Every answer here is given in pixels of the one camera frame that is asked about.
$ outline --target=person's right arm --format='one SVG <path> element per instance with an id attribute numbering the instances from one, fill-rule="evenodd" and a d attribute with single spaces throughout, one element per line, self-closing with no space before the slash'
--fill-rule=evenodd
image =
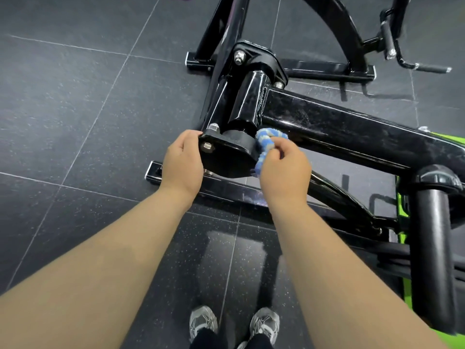
<path id="1" fill-rule="evenodd" d="M 309 334 L 317 349 L 445 349 L 413 312 L 307 205 L 311 166 L 272 138 L 260 184 Z"/>

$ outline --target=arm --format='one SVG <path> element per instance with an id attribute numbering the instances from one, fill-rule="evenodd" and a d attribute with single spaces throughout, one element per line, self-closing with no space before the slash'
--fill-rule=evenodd
<path id="1" fill-rule="evenodd" d="M 198 134 L 168 148 L 156 193 L 0 297 L 0 347 L 119 348 L 200 189 Z"/>
<path id="2" fill-rule="evenodd" d="M 439 337 L 306 203 L 311 166 L 273 138 L 260 183 L 317 349 L 445 349 Z"/>

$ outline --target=forearm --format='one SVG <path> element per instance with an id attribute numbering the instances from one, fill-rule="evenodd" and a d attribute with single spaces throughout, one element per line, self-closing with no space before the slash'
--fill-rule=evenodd
<path id="1" fill-rule="evenodd" d="M 119 348 L 189 202 L 159 191 L 0 297 L 5 348 Z"/>
<path id="2" fill-rule="evenodd" d="M 272 212 L 317 349 L 445 348 L 309 207 Z"/>

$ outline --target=shoe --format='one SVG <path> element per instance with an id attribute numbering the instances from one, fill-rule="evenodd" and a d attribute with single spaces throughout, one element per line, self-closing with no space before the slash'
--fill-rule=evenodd
<path id="1" fill-rule="evenodd" d="M 191 341 L 197 336 L 197 333 L 203 329 L 208 328 L 213 332 L 218 332 L 218 321 L 212 309 L 208 306 L 201 306 L 191 312 L 189 319 L 189 333 Z"/>
<path id="2" fill-rule="evenodd" d="M 247 346 L 247 343 L 248 343 L 248 341 L 243 341 L 241 344 L 239 344 L 237 349 L 244 349 Z"/>
<path id="3" fill-rule="evenodd" d="M 279 332 L 279 316 L 269 308 L 261 308 L 253 315 L 250 321 L 250 337 L 262 333 L 274 345 Z"/>

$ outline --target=blue and white cloth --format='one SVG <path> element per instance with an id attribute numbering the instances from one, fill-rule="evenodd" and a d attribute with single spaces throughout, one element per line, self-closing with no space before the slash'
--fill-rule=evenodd
<path id="1" fill-rule="evenodd" d="M 268 152 L 274 148 L 274 143 L 271 140 L 271 137 L 288 138 L 287 134 L 284 134 L 280 130 L 276 130 L 274 128 L 261 128 L 257 131 L 255 139 L 257 140 L 257 144 L 261 148 L 262 153 L 259 156 L 259 161 L 255 165 L 255 169 L 253 169 L 252 176 L 260 177 L 264 159 Z"/>

